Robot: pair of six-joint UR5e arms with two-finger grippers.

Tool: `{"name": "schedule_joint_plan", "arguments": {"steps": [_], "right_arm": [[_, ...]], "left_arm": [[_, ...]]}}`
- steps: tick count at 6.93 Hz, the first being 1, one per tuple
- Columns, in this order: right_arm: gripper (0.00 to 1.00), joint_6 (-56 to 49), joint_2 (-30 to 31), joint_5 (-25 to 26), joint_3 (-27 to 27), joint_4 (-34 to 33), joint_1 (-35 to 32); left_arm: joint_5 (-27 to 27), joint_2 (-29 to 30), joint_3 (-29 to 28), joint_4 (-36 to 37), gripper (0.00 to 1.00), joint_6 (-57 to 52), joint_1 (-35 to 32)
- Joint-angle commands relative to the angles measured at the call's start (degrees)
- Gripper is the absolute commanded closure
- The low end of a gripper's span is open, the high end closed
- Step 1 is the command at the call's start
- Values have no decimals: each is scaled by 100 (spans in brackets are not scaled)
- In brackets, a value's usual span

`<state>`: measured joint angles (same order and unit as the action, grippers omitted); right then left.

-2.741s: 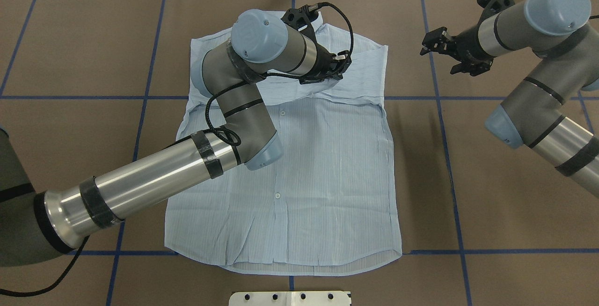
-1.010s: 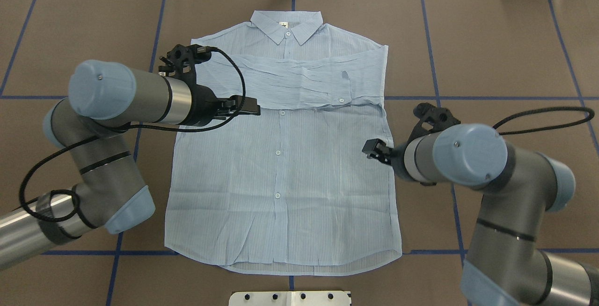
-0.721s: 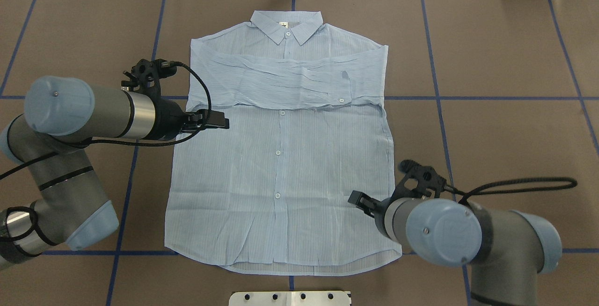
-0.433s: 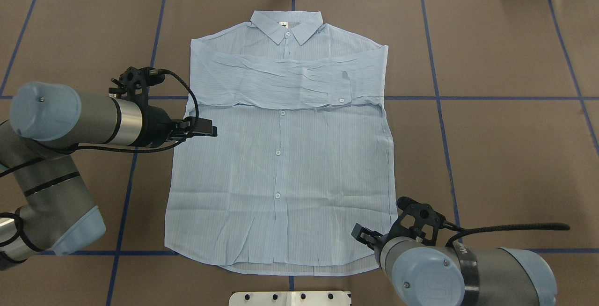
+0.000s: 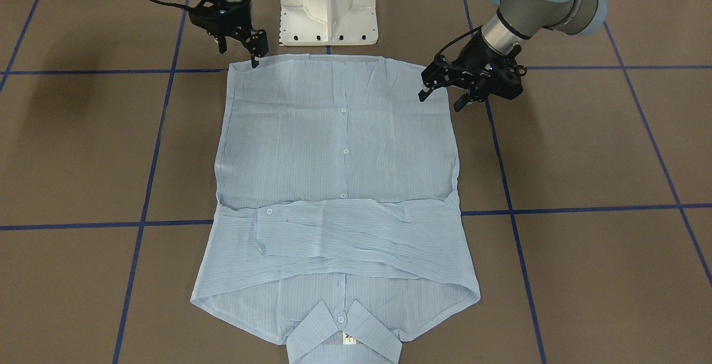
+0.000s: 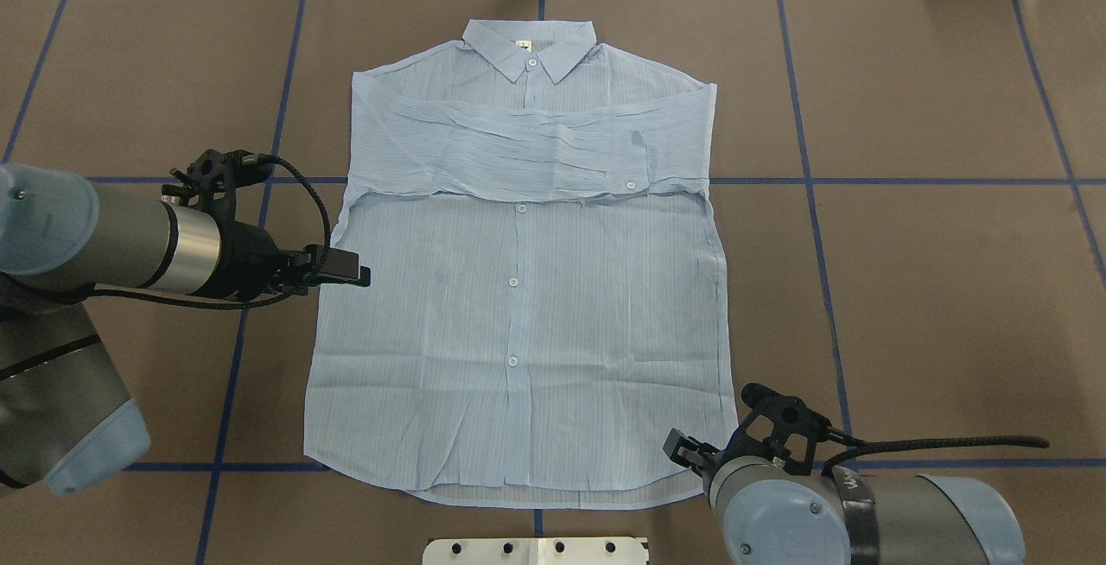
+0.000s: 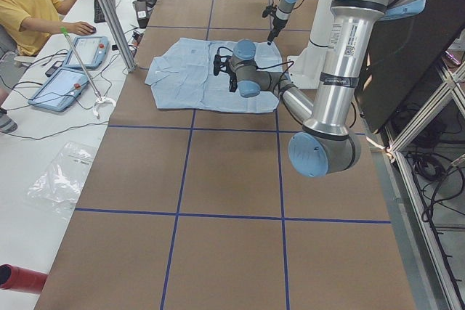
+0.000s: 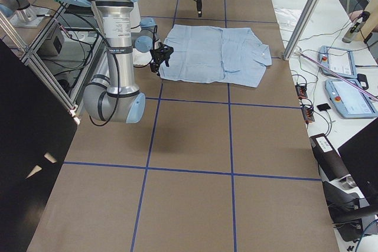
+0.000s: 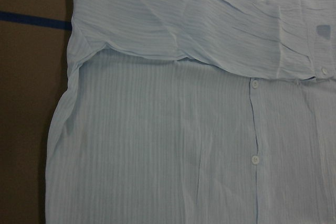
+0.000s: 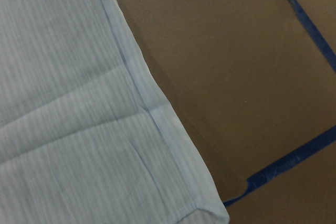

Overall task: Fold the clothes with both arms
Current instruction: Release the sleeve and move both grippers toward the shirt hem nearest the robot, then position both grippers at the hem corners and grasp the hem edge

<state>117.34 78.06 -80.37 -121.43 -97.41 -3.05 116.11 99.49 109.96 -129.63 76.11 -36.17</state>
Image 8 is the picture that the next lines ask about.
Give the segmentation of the spare robot base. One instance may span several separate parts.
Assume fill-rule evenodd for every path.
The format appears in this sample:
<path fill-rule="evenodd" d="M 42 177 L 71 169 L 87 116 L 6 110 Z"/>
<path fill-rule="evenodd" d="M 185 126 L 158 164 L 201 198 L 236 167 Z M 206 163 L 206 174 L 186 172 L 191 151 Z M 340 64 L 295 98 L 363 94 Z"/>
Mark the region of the spare robot base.
<path fill-rule="evenodd" d="M 37 28 L 45 17 L 51 16 L 49 8 L 32 6 L 29 0 L 1 0 L 1 12 L 20 28 Z"/>

